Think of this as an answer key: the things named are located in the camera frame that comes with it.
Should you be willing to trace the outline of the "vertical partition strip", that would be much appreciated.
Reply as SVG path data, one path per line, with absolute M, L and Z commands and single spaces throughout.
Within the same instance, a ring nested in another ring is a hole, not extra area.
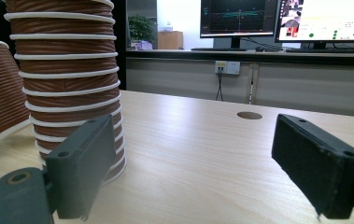
M 255 104 L 259 67 L 258 63 L 250 63 L 248 67 L 247 101 L 250 105 Z

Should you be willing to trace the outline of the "stack of brown paper cups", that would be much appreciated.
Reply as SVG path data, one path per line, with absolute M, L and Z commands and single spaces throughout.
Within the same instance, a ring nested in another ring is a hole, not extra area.
M 35 146 L 46 158 L 88 119 L 113 118 L 116 158 L 126 166 L 112 0 L 4 0 Z

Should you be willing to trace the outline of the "dark-screen computer monitor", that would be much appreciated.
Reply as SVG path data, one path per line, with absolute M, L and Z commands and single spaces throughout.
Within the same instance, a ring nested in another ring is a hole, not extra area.
M 278 0 L 201 0 L 200 37 L 231 38 L 240 47 L 242 37 L 273 36 Z

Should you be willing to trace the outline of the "white wall socket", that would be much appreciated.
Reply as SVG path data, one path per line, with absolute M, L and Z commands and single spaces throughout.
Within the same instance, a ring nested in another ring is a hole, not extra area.
M 239 75 L 240 74 L 240 62 L 231 61 L 215 61 L 215 72 L 227 74 L 227 75 Z

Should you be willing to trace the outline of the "bright-screen computer monitor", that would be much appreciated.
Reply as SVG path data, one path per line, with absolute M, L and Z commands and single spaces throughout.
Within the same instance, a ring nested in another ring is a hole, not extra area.
M 354 0 L 278 0 L 275 40 L 310 44 L 354 44 Z

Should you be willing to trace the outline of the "black keyboard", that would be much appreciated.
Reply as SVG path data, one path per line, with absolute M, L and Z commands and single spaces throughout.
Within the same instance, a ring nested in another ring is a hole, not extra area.
M 236 51 L 244 52 L 247 49 L 238 49 L 238 48 L 192 48 L 191 51 Z
M 354 49 L 286 49 L 293 53 L 354 53 Z

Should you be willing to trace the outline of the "green potted plant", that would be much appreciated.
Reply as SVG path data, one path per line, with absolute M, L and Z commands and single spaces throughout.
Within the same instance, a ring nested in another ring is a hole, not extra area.
M 155 23 L 147 17 L 134 15 L 128 18 L 131 44 L 136 49 L 153 49 Z

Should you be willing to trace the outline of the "cardboard box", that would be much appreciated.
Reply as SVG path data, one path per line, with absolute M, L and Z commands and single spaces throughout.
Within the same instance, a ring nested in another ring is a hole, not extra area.
M 183 33 L 180 31 L 159 32 L 158 49 L 182 49 Z

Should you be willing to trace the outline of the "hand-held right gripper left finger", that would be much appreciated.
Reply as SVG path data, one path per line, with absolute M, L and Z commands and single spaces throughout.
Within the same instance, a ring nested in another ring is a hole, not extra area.
M 108 170 L 116 159 L 113 117 L 89 119 L 46 158 L 50 207 L 61 219 L 89 217 Z

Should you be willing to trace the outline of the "black desk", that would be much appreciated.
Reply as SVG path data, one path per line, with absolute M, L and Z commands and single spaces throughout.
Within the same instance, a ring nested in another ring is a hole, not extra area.
M 291 53 L 256 51 L 127 50 L 127 58 L 159 60 L 208 60 L 257 63 L 296 63 L 354 66 L 354 53 Z

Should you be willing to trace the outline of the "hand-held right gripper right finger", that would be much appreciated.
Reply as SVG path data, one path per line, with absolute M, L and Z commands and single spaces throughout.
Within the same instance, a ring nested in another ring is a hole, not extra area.
M 354 147 L 305 119 L 280 114 L 272 158 L 318 215 L 350 217 L 354 209 Z

